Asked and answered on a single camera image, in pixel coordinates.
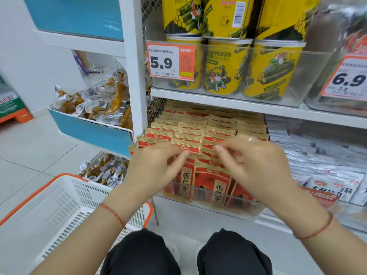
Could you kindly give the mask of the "person's right forearm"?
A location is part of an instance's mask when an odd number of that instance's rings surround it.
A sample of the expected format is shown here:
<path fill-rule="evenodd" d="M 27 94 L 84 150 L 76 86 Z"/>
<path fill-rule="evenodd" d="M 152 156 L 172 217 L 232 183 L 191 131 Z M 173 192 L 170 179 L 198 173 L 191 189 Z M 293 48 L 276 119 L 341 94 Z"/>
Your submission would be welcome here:
<path fill-rule="evenodd" d="M 288 211 L 282 220 L 324 275 L 367 275 L 367 243 L 324 208 Z"/>

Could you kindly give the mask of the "person's right hand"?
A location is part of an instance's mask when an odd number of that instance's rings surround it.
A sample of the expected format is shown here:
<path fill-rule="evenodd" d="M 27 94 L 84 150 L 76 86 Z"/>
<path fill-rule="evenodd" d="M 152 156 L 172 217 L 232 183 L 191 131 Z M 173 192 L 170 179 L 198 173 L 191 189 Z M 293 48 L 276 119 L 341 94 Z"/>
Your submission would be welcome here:
<path fill-rule="evenodd" d="M 244 167 L 244 179 L 239 183 L 281 220 L 288 211 L 322 208 L 292 179 L 288 158 L 279 146 L 249 136 L 236 136 L 215 149 L 221 161 L 222 156 L 232 156 Z"/>

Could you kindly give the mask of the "person's left leg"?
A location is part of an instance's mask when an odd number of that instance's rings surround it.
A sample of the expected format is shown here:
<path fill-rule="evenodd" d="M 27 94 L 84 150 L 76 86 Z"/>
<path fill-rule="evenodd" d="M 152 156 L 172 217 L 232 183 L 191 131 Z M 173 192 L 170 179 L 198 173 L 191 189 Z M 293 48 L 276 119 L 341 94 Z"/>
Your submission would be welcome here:
<path fill-rule="evenodd" d="M 100 275 L 181 275 L 164 239 L 148 229 L 129 233 L 107 254 Z"/>

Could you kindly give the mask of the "person's left forearm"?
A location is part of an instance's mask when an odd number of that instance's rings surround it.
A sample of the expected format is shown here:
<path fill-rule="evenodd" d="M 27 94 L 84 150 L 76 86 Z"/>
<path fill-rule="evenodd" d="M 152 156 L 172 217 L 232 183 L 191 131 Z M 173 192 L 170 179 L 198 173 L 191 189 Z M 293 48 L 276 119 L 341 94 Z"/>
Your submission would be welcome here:
<path fill-rule="evenodd" d="M 30 275 L 95 275 L 125 225 L 102 202 Z"/>

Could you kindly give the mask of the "pile of clear meat snacks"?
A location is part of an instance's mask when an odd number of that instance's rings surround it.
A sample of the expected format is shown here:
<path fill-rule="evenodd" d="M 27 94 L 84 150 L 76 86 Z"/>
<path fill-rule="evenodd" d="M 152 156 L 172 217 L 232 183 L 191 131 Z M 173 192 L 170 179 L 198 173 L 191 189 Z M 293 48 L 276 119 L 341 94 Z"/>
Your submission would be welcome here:
<path fill-rule="evenodd" d="M 85 180 L 116 188 L 124 181 L 129 163 L 124 157 L 100 152 L 80 166 L 78 175 Z"/>
<path fill-rule="evenodd" d="M 52 108 L 56 111 L 133 130 L 128 74 L 123 66 L 83 91 L 69 94 L 55 85 L 55 92 Z"/>

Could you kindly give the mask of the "clear tray with orange label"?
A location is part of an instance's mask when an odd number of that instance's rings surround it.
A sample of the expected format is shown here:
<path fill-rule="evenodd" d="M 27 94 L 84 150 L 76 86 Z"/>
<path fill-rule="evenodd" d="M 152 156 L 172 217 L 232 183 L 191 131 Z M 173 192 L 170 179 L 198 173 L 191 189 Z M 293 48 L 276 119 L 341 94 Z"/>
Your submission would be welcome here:
<path fill-rule="evenodd" d="M 367 185 L 358 187 L 350 202 L 344 202 L 336 194 L 330 194 L 301 186 L 303 190 L 311 193 L 328 212 L 331 212 L 339 222 L 352 231 L 367 235 Z M 265 208 L 261 203 L 254 204 L 261 208 L 255 223 L 268 226 L 278 231 L 292 234 L 290 228 L 280 220 L 272 211 Z"/>

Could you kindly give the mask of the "person's leg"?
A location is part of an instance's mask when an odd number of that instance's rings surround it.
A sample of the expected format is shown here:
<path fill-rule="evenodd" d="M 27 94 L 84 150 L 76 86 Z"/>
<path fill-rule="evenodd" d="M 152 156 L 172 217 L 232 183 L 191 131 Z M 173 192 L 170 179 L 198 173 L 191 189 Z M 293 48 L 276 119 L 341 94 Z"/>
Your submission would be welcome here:
<path fill-rule="evenodd" d="M 90 69 L 91 65 L 86 57 L 84 51 L 74 50 L 75 54 L 79 57 L 80 63 L 82 64 L 83 68 L 87 71 L 87 73 L 92 73 Z"/>
<path fill-rule="evenodd" d="M 129 233 L 107 254 L 100 275 L 181 275 L 164 239 L 148 229 Z"/>
<path fill-rule="evenodd" d="M 270 258 L 240 234 L 221 229 L 197 255 L 199 275 L 273 275 Z"/>

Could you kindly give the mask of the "green orange carton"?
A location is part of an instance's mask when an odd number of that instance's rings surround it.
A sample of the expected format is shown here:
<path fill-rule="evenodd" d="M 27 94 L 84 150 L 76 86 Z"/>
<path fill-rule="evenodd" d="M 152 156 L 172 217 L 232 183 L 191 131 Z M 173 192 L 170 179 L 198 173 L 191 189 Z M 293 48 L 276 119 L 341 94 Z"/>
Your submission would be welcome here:
<path fill-rule="evenodd" d="M 0 75 L 0 124 L 9 120 L 24 124 L 33 119 L 16 91 Z"/>

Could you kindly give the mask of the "white orange shopping basket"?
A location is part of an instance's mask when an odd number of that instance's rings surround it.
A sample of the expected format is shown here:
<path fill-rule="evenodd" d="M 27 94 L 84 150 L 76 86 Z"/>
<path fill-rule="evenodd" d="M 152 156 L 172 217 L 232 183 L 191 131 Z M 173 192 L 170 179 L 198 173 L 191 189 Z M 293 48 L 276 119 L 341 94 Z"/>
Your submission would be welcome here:
<path fill-rule="evenodd" d="M 112 188 L 60 174 L 0 221 L 0 275 L 29 275 Z"/>

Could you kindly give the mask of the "person's left hand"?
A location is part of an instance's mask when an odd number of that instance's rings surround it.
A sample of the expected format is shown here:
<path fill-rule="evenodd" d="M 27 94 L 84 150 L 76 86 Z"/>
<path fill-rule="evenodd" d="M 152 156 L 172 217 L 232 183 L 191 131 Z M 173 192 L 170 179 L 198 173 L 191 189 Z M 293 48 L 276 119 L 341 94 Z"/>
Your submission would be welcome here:
<path fill-rule="evenodd" d="M 167 184 L 167 161 L 186 162 L 190 152 L 171 142 L 138 149 L 131 157 L 121 185 L 113 189 L 103 204 L 126 224 L 135 212 Z"/>

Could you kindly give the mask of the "white shelf unit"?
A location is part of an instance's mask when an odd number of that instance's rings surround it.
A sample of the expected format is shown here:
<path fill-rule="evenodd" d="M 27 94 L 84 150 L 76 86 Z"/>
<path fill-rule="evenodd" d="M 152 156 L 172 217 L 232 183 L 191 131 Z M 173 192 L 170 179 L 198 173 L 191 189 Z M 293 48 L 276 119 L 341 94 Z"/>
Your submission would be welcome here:
<path fill-rule="evenodd" d="M 129 81 L 129 91 L 132 103 L 132 120 L 134 127 L 134 140 L 138 135 L 143 134 L 148 126 L 148 114 L 146 107 L 146 87 L 145 87 L 145 66 L 144 66 L 144 48 L 146 47 L 143 40 L 143 24 L 141 13 L 141 0 L 118 0 L 122 18 L 123 38 L 124 38 L 124 59 L 117 59 L 122 66 L 126 67 Z M 357 127 L 358 122 L 367 127 L 367 119 L 362 117 L 341 116 L 326 112 L 312 112 L 306 109 L 306 105 L 301 105 L 299 109 L 293 107 L 268 105 L 264 103 L 254 103 L 250 101 L 223 99 L 220 97 L 208 97 L 203 95 L 171 92 L 164 89 L 153 88 L 153 98 L 171 98 L 179 101 L 195 101 L 204 105 L 223 105 L 229 109 L 245 109 L 265 114 L 274 114 L 278 116 L 295 116 L 301 120 L 315 121 L 318 118 L 326 126 L 332 128 L 335 124 L 331 121 L 338 117 L 342 121 L 351 120 L 352 124 Z M 177 230 L 178 234 L 188 235 L 185 230 L 190 225 L 199 226 L 200 228 L 210 227 L 214 225 L 214 221 L 218 220 L 228 225 L 227 228 L 239 228 L 239 222 L 242 220 L 247 227 L 252 227 L 253 231 L 282 231 L 292 234 L 286 224 L 281 221 L 272 211 L 264 209 L 263 212 L 253 217 L 240 217 L 235 213 L 224 213 L 210 209 L 207 206 L 201 206 L 198 203 L 186 205 L 185 203 L 176 202 L 172 199 L 159 194 L 157 197 L 150 199 L 154 207 L 154 217 L 156 227 L 165 230 Z"/>

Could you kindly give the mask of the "clear plastic canister bin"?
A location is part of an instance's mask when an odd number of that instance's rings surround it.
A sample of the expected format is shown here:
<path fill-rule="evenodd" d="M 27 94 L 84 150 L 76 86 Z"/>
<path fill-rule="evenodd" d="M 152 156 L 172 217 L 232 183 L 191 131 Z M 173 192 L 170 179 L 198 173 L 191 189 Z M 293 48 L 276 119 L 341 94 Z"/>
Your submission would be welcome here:
<path fill-rule="evenodd" d="M 171 92 L 299 107 L 330 54 L 306 50 L 306 42 L 168 37 L 195 44 L 195 80 L 152 77 Z"/>

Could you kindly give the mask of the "stack of yellow snack canisters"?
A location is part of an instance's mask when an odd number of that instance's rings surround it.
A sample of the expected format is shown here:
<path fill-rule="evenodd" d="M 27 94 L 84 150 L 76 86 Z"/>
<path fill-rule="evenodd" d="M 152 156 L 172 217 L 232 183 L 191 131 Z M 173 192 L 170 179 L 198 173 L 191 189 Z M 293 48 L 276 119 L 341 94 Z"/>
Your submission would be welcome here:
<path fill-rule="evenodd" d="M 281 100 L 320 1 L 162 0 L 164 34 L 182 53 L 170 87 Z"/>

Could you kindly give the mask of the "stack of red seed packets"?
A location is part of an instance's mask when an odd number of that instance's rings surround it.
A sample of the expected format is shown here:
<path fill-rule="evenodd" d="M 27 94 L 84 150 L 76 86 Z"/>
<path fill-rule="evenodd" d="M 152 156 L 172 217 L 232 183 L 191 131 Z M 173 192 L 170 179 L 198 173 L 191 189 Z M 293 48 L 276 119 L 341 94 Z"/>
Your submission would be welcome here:
<path fill-rule="evenodd" d="M 225 194 L 235 197 L 242 194 L 255 201 L 230 175 L 215 150 L 217 145 L 237 135 L 268 141 L 264 115 L 167 100 L 144 135 L 137 137 L 136 144 L 128 150 L 133 155 L 138 148 L 171 142 L 190 152 L 176 182 L 207 186 L 211 191 L 222 187 Z"/>

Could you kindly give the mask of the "purple cleaning tool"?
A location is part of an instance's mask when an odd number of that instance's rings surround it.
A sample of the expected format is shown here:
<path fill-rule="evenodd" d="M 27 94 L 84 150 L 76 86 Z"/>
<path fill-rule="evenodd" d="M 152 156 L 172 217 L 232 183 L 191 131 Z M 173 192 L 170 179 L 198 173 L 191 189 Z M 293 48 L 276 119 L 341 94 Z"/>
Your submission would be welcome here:
<path fill-rule="evenodd" d="M 84 67 L 84 65 L 81 62 L 81 59 L 78 55 L 73 55 L 74 59 L 76 61 L 76 63 L 79 65 L 80 69 L 82 70 L 82 72 L 86 75 L 89 76 L 88 70 Z"/>

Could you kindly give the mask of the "clear plastic shelf tray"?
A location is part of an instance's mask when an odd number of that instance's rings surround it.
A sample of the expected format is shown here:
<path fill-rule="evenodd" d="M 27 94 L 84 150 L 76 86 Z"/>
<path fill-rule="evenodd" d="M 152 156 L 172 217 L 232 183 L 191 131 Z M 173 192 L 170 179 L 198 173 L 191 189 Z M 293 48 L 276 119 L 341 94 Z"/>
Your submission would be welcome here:
<path fill-rule="evenodd" d="M 211 191 L 207 186 L 194 187 L 176 181 L 170 182 L 157 196 L 249 222 L 254 222 L 265 209 L 264 205 L 247 199 L 246 195 L 225 194 L 222 187 Z"/>

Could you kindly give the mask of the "stack of white snack packets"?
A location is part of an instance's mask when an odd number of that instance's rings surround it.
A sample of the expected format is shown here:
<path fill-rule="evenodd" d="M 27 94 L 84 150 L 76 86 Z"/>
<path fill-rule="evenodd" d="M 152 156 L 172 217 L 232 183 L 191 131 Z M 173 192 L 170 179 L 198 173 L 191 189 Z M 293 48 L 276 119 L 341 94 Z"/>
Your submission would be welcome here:
<path fill-rule="evenodd" d="M 301 132 L 302 120 L 265 115 L 270 141 L 282 147 L 300 186 L 367 207 L 367 148 Z"/>

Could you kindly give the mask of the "blue white display rack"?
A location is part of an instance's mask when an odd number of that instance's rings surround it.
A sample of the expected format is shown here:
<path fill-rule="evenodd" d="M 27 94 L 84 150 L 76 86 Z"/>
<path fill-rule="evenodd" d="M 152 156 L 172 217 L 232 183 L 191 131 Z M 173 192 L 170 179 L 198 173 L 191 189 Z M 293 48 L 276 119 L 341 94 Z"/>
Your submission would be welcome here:
<path fill-rule="evenodd" d="M 43 44 L 125 57 L 119 0 L 24 0 Z"/>

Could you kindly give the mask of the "person's right leg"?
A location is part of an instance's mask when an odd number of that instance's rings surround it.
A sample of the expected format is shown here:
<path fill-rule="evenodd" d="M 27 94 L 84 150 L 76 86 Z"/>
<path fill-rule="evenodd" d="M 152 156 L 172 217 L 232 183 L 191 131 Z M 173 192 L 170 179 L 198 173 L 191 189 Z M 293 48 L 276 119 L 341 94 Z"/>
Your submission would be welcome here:
<path fill-rule="evenodd" d="M 197 255 L 199 275 L 273 275 L 270 258 L 240 234 L 221 229 Z"/>

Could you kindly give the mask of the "red white price tag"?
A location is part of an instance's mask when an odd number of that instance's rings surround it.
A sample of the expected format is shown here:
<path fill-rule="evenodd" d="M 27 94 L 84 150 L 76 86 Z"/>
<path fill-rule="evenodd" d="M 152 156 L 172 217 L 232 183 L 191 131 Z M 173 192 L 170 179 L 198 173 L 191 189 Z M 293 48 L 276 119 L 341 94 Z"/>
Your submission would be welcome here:
<path fill-rule="evenodd" d="M 195 80 L 195 44 L 148 41 L 146 51 L 151 77 Z"/>
<path fill-rule="evenodd" d="M 367 55 L 346 55 L 320 96 L 367 101 Z"/>

